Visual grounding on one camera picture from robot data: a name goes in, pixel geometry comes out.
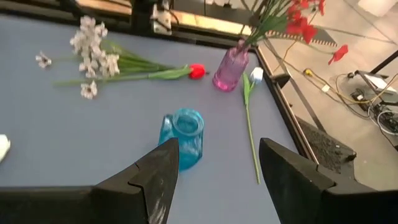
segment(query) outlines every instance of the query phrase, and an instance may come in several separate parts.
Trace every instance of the blue glass jar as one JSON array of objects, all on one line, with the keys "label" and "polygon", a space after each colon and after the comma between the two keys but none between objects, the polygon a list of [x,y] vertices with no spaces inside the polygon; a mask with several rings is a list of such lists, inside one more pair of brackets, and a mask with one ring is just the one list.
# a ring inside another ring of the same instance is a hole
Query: blue glass jar
[{"label": "blue glass jar", "polygon": [[193,109],[182,108],[163,117],[159,144],[178,138],[180,170],[191,168],[202,157],[204,126],[203,118]]}]

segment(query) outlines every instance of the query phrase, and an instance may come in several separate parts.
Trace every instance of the red flower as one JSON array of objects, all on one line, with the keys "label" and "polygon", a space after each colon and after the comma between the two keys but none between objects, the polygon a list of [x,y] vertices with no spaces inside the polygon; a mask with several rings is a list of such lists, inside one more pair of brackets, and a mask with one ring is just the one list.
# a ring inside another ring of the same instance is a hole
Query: red flower
[{"label": "red flower", "polygon": [[308,3],[308,0],[294,0],[294,4],[296,6],[300,6],[304,9],[308,8],[310,5]]},{"label": "red flower", "polygon": [[343,46],[341,46],[340,47],[340,49],[338,49],[334,54],[333,54],[333,57],[330,59],[330,61],[329,61],[329,65],[332,63],[332,62],[337,62],[338,60],[340,60],[341,58],[343,58],[343,56],[345,55],[345,54],[347,54],[348,53],[348,45],[343,45]]},{"label": "red flower", "polygon": [[301,17],[287,24],[286,33],[301,34],[306,26],[308,26],[307,18]]},{"label": "red flower", "polygon": [[311,39],[313,39],[313,37],[315,37],[315,34],[317,34],[317,30],[316,28],[313,27],[313,25],[307,25],[306,27],[303,28],[303,38],[304,41],[307,44],[310,44]]},{"label": "red flower", "polygon": [[325,0],[319,0],[318,8],[321,12],[321,15],[325,15]]},{"label": "red flower", "polygon": [[293,21],[296,21],[301,18],[301,11],[297,10],[296,5],[292,5],[287,9],[287,15],[289,18],[293,19]]},{"label": "red flower", "polygon": [[204,65],[192,64],[189,67],[191,68],[191,73],[189,73],[189,77],[191,79],[194,80],[201,79],[206,74],[206,69]]}]

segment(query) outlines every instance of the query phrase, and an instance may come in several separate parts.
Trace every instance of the metal bracket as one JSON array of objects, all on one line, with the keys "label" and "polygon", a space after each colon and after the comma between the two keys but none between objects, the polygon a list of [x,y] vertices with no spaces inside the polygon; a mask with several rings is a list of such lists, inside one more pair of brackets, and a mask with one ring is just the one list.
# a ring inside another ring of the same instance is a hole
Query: metal bracket
[{"label": "metal bracket", "polygon": [[158,9],[158,5],[154,4],[151,20],[152,28],[156,34],[172,35],[172,16],[169,12],[168,2],[163,2],[163,9]]}]

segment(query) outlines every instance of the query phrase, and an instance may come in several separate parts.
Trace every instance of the electrical cable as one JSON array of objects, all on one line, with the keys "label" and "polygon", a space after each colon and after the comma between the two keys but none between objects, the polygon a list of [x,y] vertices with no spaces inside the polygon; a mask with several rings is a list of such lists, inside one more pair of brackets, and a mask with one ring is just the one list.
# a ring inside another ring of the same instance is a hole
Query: electrical cable
[{"label": "electrical cable", "polygon": [[[338,79],[339,79],[339,77],[341,77],[341,76],[343,76],[343,75],[346,75],[346,74],[340,74],[340,75],[338,75],[337,77],[336,77],[336,82],[335,82],[335,85],[336,85],[336,90],[337,90],[337,92],[340,94],[340,90],[339,90],[339,88],[338,88]],[[356,103],[354,103],[354,104],[348,104],[347,102],[345,102],[345,100],[344,100],[344,98],[343,97],[341,97],[340,95],[337,95],[338,96],[338,98],[341,100],[341,102],[352,112],[352,113],[354,113],[356,116],[358,116],[358,117],[360,117],[360,118],[362,118],[362,119],[369,119],[370,118],[370,115],[367,115],[367,116],[364,116],[363,114],[360,114],[359,112],[357,112],[354,108],[352,108],[351,107],[351,105],[356,105]]]},{"label": "electrical cable", "polygon": [[[295,68],[291,63],[286,62],[286,60],[284,60],[283,58],[281,58],[279,55],[275,54],[273,51],[271,51],[272,54],[274,54],[275,57],[281,59],[284,63],[286,63],[287,65],[291,66],[294,70],[298,71],[299,70],[297,68]],[[372,103],[374,100],[376,100],[377,98],[379,98],[394,82],[395,82],[395,78],[398,76],[398,73],[396,73],[392,79],[390,80],[390,82],[386,85],[386,87],[379,93],[377,94],[374,98],[372,98],[371,100],[365,100],[365,101],[357,101],[357,100],[352,100],[350,97],[345,96],[343,94],[341,94],[339,91],[337,91],[336,89],[334,89],[325,79],[323,79],[322,77],[320,77],[319,75],[317,75],[315,72],[311,71],[311,75],[306,75],[309,77],[316,77],[318,78],[320,81],[322,81],[322,83],[324,85],[328,85],[330,87],[330,89],[336,94],[341,96],[342,98],[344,98],[345,100],[348,100],[351,103]]]},{"label": "electrical cable", "polygon": [[386,134],[393,135],[393,136],[398,136],[398,133],[393,133],[393,132],[391,132],[391,131],[389,131],[389,130],[386,130],[386,129],[384,129],[384,128],[382,127],[382,125],[381,125],[381,123],[380,123],[380,117],[379,117],[379,116],[377,116],[376,120],[375,120],[375,119],[372,119],[372,116],[371,116],[371,109],[372,109],[372,107],[370,106],[369,109],[368,109],[368,116],[370,117],[371,121],[372,121],[376,126],[380,127],[380,130],[381,130],[382,132],[384,132],[384,133],[386,133]]},{"label": "electrical cable", "polygon": [[[371,111],[371,106],[370,106],[369,109],[368,109],[368,115],[369,115],[369,116],[370,116],[370,114],[371,114],[370,111]],[[381,134],[387,139],[387,141],[390,143],[390,145],[391,145],[393,148],[395,148],[396,146],[391,142],[391,140],[388,138],[388,136],[386,136],[386,134],[390,134],[390,135],[396,136],[398,133],[392,133],[392,132],[390,132],[390,131],[388,131],[388,130],[385,130],[385,129],[382,127],[381,123],[380,123],[380,116],[381,116],[381,114],[387,113],[387,112],[393,112],[393,111],[382,111],[382,112],[379,113],[378,116],[377,116],[377,122],[375,122],[372,118],[371,118],[371,121],[372,121],[377,127],[379,127],[379,130],[380,130]]]},{"label": "electrical cable", "polygon": [[[314,76],[317,79],[321,80],[325,85],[330,86],[330,84],[323,79],[322,77],[320,77],[319,75],[317,75],[315,72],[311,71],[311,75],[308,75],[310,77]],[[335,92],[337,95],[343,97],[345,100],[348,100],[351,103],[371,103],[372,101],[374,101],[375,99],[379,98],[396,80],[396,77],[398,76],[398,73],[396,73],[392,79],[390,80],[390,82],[386,85],[386,87],[384,87],[384,89],[382,91],[380,91],[374,98],[370,99],[370,100],[364,100],[364,101],[358,101],[358,100],[352,100],[350,97],[345,96],[343,94],[341,94],[339,91],[337,91],[336,89],[334,89],[333,87],[330,86],[330,89]]]}]

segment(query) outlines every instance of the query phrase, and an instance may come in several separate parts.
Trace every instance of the white tulip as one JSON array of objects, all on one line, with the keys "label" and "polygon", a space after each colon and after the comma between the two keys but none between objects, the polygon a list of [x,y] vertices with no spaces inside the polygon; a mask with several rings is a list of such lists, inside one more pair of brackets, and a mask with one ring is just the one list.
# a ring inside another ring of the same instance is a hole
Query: white tulip
[{"label": "white tulip", "polygon": [[258,84],[262,80],[262,74],[263,74],[263,69],[260,67],[254,68],[253,72],[250,74],[250,81],[252,81],[255,84]]}]

